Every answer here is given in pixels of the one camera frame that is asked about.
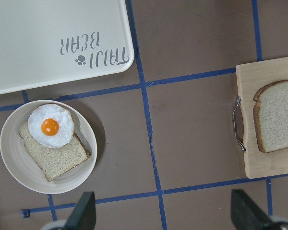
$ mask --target wooden cutting board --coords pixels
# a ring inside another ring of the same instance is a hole
[[[288,57],[238,65],[237,85],[241,98],[244,125],[243,144],[245,172],[249,178],[258,178],[288,173],[288,149],[272,153],[258,150],[255,133],[253,97],[258,89],[274,81],[288,79]]]

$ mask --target white plate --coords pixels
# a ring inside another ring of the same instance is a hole
[[[75,133],[92,153],[85,162],[52,182],[46,180],[43,172],[25,149],[18,133],[20,125],[28,119],[31,112],[40,105],[48,103],[56,103],[70,111],[75,122]],[[0,150],[6,168],[19,183],[33,191],[45,194],[64,193],[78,187],[91,174],[97,157],[96,138],[87,120],[70,106],[51,100],[29,102],[16,109],[2,128]]]

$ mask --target white tray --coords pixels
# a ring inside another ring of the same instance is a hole
[[[0,0],[0,94],[123,72],[133,58],[124,0]]]

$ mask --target cutting board handle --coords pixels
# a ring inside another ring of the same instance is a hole
[[[237,98],[237,105],[232,113],[232,123],[233,123],[233,127],[234,127],[234,135],[235,135],[235,139],[236,141],[240,144],[241,149],[243,152],[246,151],[246,148],[244,147],[243,143],[241,141],[239,141],[238,139],[238,135],[237,135],[237,123],[236,123],[236,110],[238,109],[238,107],[241,105],[241,98],[238,96]]]

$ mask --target blue tape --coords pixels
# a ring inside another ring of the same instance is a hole
[[[21,209],[20,213],[22,215],[25,215],[27,213],[35,213],[35,212],[46,212],[51,211],[50,207],[37,207],[37,208],[31,208],[31,209]]]
[[[30,210],[29,209],[21,209],[20,213],[24,216],[24,218],[30,217]]]
[[[134,56],[135,56],[138,72],[143,73],[143,67],[142,67],[142,62],[140,59],[140,49],[139,49],[139,43],[138,43],[137,34],[136,34],[135,20],[134,20],[131,0],[126,0],[126,9],[127,9],[127,14],[128,14],[128,19],[129,19],[129,26],[130,26],[132,44],[133,44],[133,49],[134,49]]]
[[[136,60],[136,65],[138,68],[138,73],[139,73],[139,78],[140,78],[140,86],[141,86],[143,105],[144,105],[144,114],[145,114],[145,119],[146,119],[148,137],[149,137],[150,152],[151,152],[151,157],[152,157],[152,161],[153,161],[156,188],[157,188],[157,193],[159,193],[159,208],[160,208],[162,229],[167,230],[167,222],[166,222],[165,211],[164,211],[161,183],[160,183],[160,179],[158,176],[158,171],[157,171],[157,167],[156,167],[156,160],[155,160],[155,153],[154,153],[153,143],[152,143],[153,128],[152,128],[151,117],[150,117],[150,112],[149,112],[149,103],[148,103],[148,96],[147,96],[147,90],[146,90],[146,82],[145,82],[145,77],[144,77],[144,73],[143,73],[142,61],[141,61],[141,57],[140,57],[140,50],[139,50],[139,44],[138,44],[138,39],[137,39],[137,35],[136,35],[135,20],[134,20],[134,14],[133,14],[131,0],[126,1],[126,7],[127,7],[128,16],[129,16],[129,24],[130,24],[130,28],[131,28],[135,60]]]
[[[165,210],[164,210],[164,203],[163,203],[162,195],[159,195],[159,209],[160,209],[160,215],[161,215],[162,229],[166,230],[166,229],[168,229],[168,227],[167,227],[167,219],[165,216]]]
[[[12,105],[5,105],[0,107],[0,112],[8,111],[8,110],[15,110],[18,107],[22,106],[23,104],[12,104]]]
[[[58,205],[58,206],[54,206],[53,208],[56,209],[64,209],[64,208],[71,208],[71,207],[75,207],[77,203],[69,203],[69,204],[64,204],[64,205]]]
[[[109,89],[104,89],[104,90],[96,90],[96,91],[66,95],[66,96],[59,97],[56,101],[62,102],[62,101],[80,99],[80,98],[85,98],[85,97],[92,97],[92,96],[103,95],[103,94],[114,93],[114,92],[136,90],[139,88],[140,88],[140,84],[119,86],[119,87],[114,87],[114,88],[109,88]]]
[[[252,9],[253,9],[257,61],[262,61],[263,55],[262,55],[262,50],[261,50],[261,38],[260,38],[260,26],[259,26],[257,0],[252,0]]]
[[[181,187],[181,188],[173,188],[164,190],[164,194],[172,194],[172,193],[181,193],[181,192],[187,192],[187,191],[193,191],[193,190],[200,190],[200,189],[206,189],[206,188],[215,188],[215,187],[221,187],[221,186],[227,186],[227,185],[233,185],[233,184],[242,184],[247,182],[254,182],[254,181],[262,181],[264,178],[256,178],[256,179],[237,179],[237,180],[231,180],[231,181],[222,181],[222,182],[215,182],[210,184],[200,184],[200,185],[194,185],[194,186],[187,186],[187,187]]]
[[[273,204],[272,204],[272,187],[271,187],[271,179],[266,179],[266,187],[267,187],[267,202],[268,202],[268,215],[273,215]]]
[[[275,179],[275,178],[281,178],[281,177],[287,177],[287,176],[288,176],[288,173],[287,174],[282,174],[282,175],[270,176],[269,178]]]
[[[56,210],[55,210],[54,205],[53,205],[53,199],[52,199],[51,194],[48,194],[48,202],[49,202],[49,207],[50,207],[51,214],[52,214],[52,219],[53,219],[53,221],[56,221],[56,220],[58,220],[58,218],[57,218]]]
[[[26,90],[22,90],[21,92],[23,94],[24,103],[28,103],[29,102],[29,98],[28,98],[27,91]]]
[[[199,79],[199,78],[214,77],[214,76],[230,74],[230,73],[235,73],[235,72],[236,72],[236,68],[220,69],[220,70],[214,70],[214,71],[210,71],[210,72],[185,75],[185,76],[181,76],[181,77],[148,81],[146,83],[146,86],[151,87],[151,86],[160,85],[160,84],[169,84],[169,83],[175,83],[175,82],[180,82],[180,81],[189,81],[189,80],[194,80],[194,79]]]
[[[143,198],[143,197],[149,197],[149,196],[157,196],[158,192],[148,192],[148,193],[139,193],[139,194],[133,194],[133,195],[122,195],[122,196],[116,196],[111,198],[104,198],[96,200],[96,204],[103,204],[108,202],[114,202],[114,201],[122,201],[122,200],[130,200],[130,199],[137,199],[137,198]]]

